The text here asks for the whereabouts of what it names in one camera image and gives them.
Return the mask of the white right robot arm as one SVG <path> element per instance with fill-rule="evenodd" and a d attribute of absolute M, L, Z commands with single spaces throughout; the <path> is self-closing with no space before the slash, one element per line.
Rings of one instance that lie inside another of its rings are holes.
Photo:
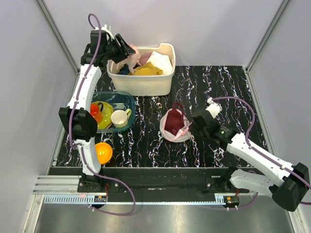
<path fill-rule="evenodd" d="M 218 110 L 200 109 L 192 114 L 199 133 L 212 144 L 250 163 L 261 174 L 253 174 L 233 168 L 221 179 L 225 192 L 248 189 L 271 197 L 283 209 L 294 212 L 310 190 L 309 169 L 303 163 L 293 165 L 279 159 L 253 142 L 247 142 L 245 134 L 228 123 L 215 118 Z"/>

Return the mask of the white pink mesh laundry bag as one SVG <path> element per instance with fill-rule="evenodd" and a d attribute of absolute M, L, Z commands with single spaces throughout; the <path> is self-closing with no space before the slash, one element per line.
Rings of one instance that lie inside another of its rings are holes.
<path fill-rule="evenodd" d="M 181 143 L 181 142 L 185 142 L 189 139 L 194 140 L 194 136 L 190 132 L 190 125 L 192 124 L 192 122 L 189 122 L 185 116 L 183 116 L 183 121 L 184 121 L 185 126 L 183 128 L 181 128 L 180 130 L 178 130 L 176 135 L 165 130 L 165 124 L 167 122 L 167 116 L 171 110 L 172 110 L 172 108 L 169 109 L 166 112 L 166 114 L 162 117 L 162 119 L 160 120 L 159 129 L 160 129 L 160 132 L 162 134 L 162 137 L 165 138 L 167 141 L 170 141 L 173 143 Z"/>

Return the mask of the pink bra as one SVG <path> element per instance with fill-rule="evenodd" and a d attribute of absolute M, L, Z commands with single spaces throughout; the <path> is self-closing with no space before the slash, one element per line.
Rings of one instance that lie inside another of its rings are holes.
<path fill-rule="evenodd" d="M 123 68 L 124 65 L 128 65 L 129 71 L 131 73 L 134 73 L 135 72 L 134 67 L 137 65 L 137 63 L 139 63 L 141 55 L 136 46 L 130 44 L 130 48 L 132 48 L 135 51 L 135 53 L 127 57 L 125 60 L 121 61 L 119 68 Z"/>

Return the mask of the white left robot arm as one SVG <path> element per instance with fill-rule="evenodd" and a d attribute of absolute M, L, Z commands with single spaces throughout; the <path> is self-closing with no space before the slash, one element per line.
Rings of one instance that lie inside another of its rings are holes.
<path fill-rule="evenodd" d="M 102 76 L 102 69 L 108 61 L 121 62 L 136 52 L 120 34 L 113 36 L 107 29 L 94 29 L 90 33 L 90 43 L 81 57 L 78 83 L 66 107 L 59 109 L 62 125 L 69 135 L 73 149 L 79 151 L 83 163 L 83 173 L 92 176 L 88 187 L 94 192 L 104 189 L 105 180 L 96 174 L 101 170 L 95 149 L 97 122 L 90 113 L 95 86 Z"/>

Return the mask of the maroon bra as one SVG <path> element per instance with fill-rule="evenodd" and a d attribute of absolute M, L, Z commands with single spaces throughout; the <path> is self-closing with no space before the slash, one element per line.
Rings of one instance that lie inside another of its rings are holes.
<path fill-rule="evenodd" d="M 182 129 L 184 124 L 184 108 L 181 103 L 174 102 L 172 109 L 167 112 L 166 123 L 164 125 L 164 130 L 177 135 L 180 129 Z"/>

